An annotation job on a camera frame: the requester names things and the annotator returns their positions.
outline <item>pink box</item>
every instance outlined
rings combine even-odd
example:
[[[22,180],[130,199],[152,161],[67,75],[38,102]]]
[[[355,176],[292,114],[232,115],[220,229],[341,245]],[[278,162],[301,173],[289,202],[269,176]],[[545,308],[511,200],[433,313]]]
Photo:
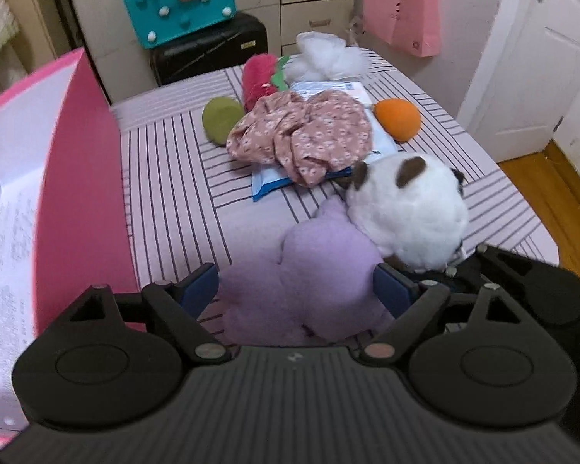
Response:
[[[138,291],[119,128],[80,49],[0,96],[0,440],[27,424],[15,360],[100,283]]]

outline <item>purple stuffed animal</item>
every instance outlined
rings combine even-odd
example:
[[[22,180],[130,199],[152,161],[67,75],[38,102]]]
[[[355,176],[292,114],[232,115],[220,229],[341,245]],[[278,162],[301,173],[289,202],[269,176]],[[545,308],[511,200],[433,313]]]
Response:
[[[316,218],[286,234],[278,252],[221,271],[226,337],[239,345],[305,346],[385,330],[393,318],[372,293],[381,262],[345,204],[330,198]]]

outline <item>wooden floor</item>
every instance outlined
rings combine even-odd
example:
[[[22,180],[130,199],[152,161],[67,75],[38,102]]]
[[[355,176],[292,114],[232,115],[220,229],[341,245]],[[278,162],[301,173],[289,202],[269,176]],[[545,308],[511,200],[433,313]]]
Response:
[[[536,153],[500,166],[556,241],[561,265],[580,276],[580,194],[575,182],[569,181],[568,186],[564,180],[567,173],[557,170],[561,165],[555,158]]]

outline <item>door hinge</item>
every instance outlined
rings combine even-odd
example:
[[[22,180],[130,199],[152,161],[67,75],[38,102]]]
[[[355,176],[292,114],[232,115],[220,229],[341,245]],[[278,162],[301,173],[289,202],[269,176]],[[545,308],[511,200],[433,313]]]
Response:
[[[560,119],[558,119],[557,125],[554,126],[554,129],[552,129],[552,132],[556,132],[558,127],[560,127],[561,123],[563,123],[563,119],[565,117],[560,117]]]

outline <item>white door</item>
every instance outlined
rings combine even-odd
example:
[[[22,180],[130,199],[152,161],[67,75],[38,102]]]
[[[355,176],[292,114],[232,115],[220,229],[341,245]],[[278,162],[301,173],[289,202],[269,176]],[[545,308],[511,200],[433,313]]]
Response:
[[[473,123],[495,161],[541,151],[580,89],[580,0],[531,0]]]

